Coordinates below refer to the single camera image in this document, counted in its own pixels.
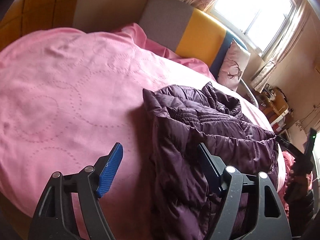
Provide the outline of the red ruffled blanket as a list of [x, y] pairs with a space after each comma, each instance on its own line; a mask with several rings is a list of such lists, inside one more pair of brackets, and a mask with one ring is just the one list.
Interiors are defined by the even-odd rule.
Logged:
[[289, 205], [287, 204], [287, 202], [285, 202], [284, 195], [287, 190], [287, 179], [289, 176], [289, 172], [291, 170], [291, 166], [295, 162], [295, 159], [288, 151], [283, 151], [282, 154], [283, 154], [284, 162], [285, 162], [285, 182], [284, 182], [284, 185], [281, 187], [281, 189], [278, 191], [278, 195], [279, 195], [281, 203], [284, 207], [286, 216], [288, 218], [289, 217]]

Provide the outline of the purple puffer jacket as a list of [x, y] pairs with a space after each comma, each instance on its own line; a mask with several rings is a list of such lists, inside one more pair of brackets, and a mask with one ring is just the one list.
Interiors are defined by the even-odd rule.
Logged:
[[266, 172], [277, 185], [276, 136], [253, 124], [239, 99], [208, 83], [144, 89], [143, 100], [152, 122], [154, 239], [203, 239], [213, 223], [220, 198], [210, 193], [200, 168], [200, 143], [226, 165], [251, 175]]

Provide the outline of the grey metal bed rail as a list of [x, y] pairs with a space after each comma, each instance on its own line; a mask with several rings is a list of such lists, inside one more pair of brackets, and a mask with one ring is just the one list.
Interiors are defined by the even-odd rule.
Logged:
[[255, 98], [254, 94], [252, 93], [252, 91], [250, 90], [250, 88], [248, 87], [248, 85], [244, 82], [244, 80], [241, 78], [240, 79], [240, 84], [242, 85], [242, 87], [244, 87], [244, 89], [246, 90], [246, 94], [248, 95], [251, 104], [253, 104], [255, 107], [259, 107], [258, 101]]

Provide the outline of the right pink curtain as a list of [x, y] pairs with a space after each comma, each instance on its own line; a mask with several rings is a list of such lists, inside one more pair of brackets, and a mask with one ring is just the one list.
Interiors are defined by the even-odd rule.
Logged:
[[251, 87], [261, 93], [269, 78], [299, 40], [304, 26], [310, 16], [311, 5], [307, 0], [302, 0], [299, 7], [295, 10], [289, 25], [285, 28], [283, 35], [275, 46], [267, 53], [264, 64], [253, 75]]

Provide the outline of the deer print pillow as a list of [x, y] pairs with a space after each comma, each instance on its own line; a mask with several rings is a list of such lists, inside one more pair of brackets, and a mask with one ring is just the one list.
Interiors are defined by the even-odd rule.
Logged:
[[235, 39], [232, 39], [219, 70], [217, 82], [230, 90], [236, 91], [250, 56], [250, 52], [240, 46]]

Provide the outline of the wooden wardrobe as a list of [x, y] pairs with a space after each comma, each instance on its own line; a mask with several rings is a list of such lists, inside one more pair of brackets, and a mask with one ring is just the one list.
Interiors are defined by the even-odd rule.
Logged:
[[38, 30], [71, 27], [78, 0], [14, 0], [1, 20], [1, 49]]

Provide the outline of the pink bed quilt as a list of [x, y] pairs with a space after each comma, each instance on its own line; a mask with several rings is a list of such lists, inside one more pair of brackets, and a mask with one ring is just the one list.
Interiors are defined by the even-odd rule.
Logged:
[[130, 24], [84, 33], [56, 28], [25, 35], [1, 51], [1, 206], [26, 237], [55, 171], [78, 173], [110, 152], [124, 157], [101, 207], [116, 239], [150, 239], [152, 140], [143, 89], [168, 85], [227, 95], [198, 59], [182, 59]]

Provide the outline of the grey yellow blue headboard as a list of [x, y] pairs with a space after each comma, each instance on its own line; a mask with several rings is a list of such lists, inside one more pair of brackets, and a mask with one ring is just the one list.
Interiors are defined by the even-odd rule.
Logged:
[[215, 79], [233, 40], [247, 50], [220, 21], [179, 0], [147, 0], [138, 24], [147, 38], [183, 58], [204, 62]]

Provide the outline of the wooden desk with clutter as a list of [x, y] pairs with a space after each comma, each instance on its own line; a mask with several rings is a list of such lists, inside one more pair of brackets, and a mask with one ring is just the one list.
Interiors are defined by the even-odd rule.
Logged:
[[293, 124], [293, 109], [289, 107], [288, 99], [279, 87], [267, 84], [260, 94], [261, 107], [273, 131], [280, 134]]

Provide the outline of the window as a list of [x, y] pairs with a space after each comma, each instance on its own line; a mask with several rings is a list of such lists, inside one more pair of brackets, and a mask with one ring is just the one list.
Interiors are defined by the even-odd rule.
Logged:
[[295, 9], [294, 0], [214, 0], [208, 12], [263, 56], [280, 38]]

